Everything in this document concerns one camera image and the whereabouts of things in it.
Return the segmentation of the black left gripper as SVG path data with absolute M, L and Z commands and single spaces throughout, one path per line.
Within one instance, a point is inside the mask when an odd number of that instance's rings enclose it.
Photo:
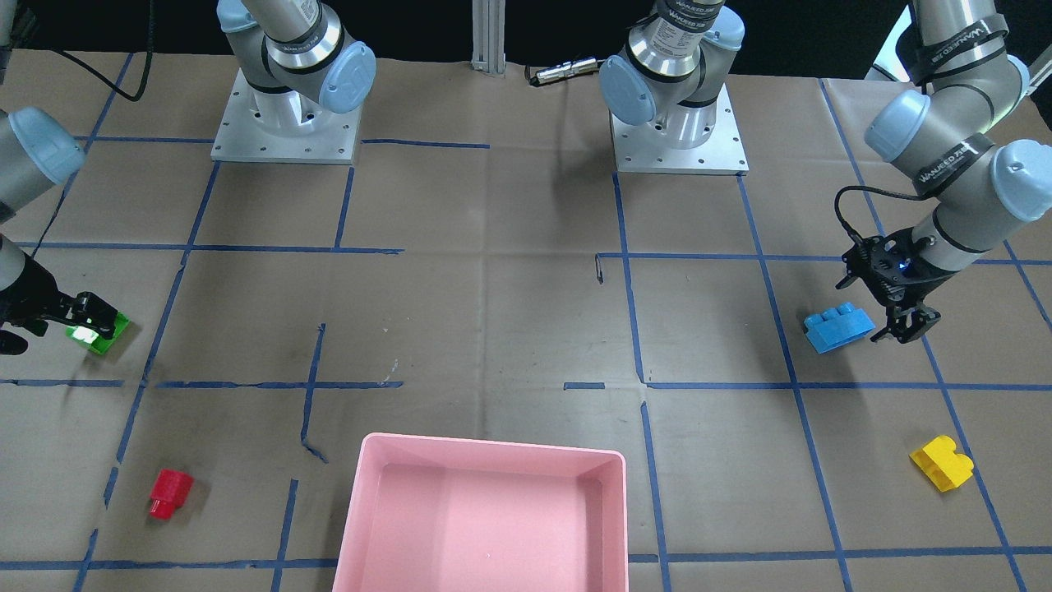
M 914 240 L 910 231 L 867 238 L 852 232 L 849 239 L 852 246 L 842 256 L 845 275 L 838 281 L 837 289 L 861 280 L 878 303 L 887 307 L 884 310 L 886 323 L 871 341 L 920 340 L 942 319 L 935 308 L 923 306 L 925 297 L 954 277 L 953 272 L 933 266 L 920 257 L 934 240 Z

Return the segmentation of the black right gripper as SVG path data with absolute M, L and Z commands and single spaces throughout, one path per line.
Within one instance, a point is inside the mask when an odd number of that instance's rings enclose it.
M 2 248 L 1 300 L 2 322 L 36 336 L 45 335 L 50 321 L 86 327 L 106 340 L 116 333 L 116 308 L 92 292 L 60 293 L 55 277 L 21 247 Z M 0 330 L 1 356 L 22 355 L 28 348 L 25 338 Z

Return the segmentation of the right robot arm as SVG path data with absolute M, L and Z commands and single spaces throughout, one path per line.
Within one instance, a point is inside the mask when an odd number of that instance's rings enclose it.
M 358 124 L 378 60 L 320 1 L 221 1 L 221 29 L 239 74 L 211 157 L 241 164 L 351 164 Z M 1 116 L 2 220 L 82 168 L 86 152 L 48 113 L 26 106 Z M 2 352 L 23 354 L 21 327 L 42 336 L 64 325 L 103 353 L 128 327 L 100 295 L 68 295 L 11 239 L 1 252 Z

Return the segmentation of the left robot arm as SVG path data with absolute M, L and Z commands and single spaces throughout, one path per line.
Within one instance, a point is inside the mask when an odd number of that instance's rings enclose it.
M 839 288 L 861 280 L 886 313 L 873 341 L 919 340 L 940 314 L 925 297 L 1050 208 L 1050 148 L 1021 139 L 996 145 L 988 131 L 1021 103 L 1030 84 L 1004 45 L 1009 27 L 992 1 L 914 1 L 904 35 L 913 89 L 884 106 L 865 143 L 907 176 L 912 200 L 935 199 L 918 224 L 851 239 Z M 745 38 L 722 1 L 658 1 L 598 65 L 614 123 L 646 128 L 668 150 L 713 134 L 717 98 Z

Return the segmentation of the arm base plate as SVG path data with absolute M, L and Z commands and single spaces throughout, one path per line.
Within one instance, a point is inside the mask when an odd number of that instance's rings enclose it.
M 749 171 L 729 93 L 692 109 L 674 105 L 664 118 L 629 125 L 610 116 L 618 169 L 622 173 L 744 175 Z
M 326 111 L 297 91 L 263 93 L 237 72 L 210 156 L 238 164 L 350 165 L 362 113 Z

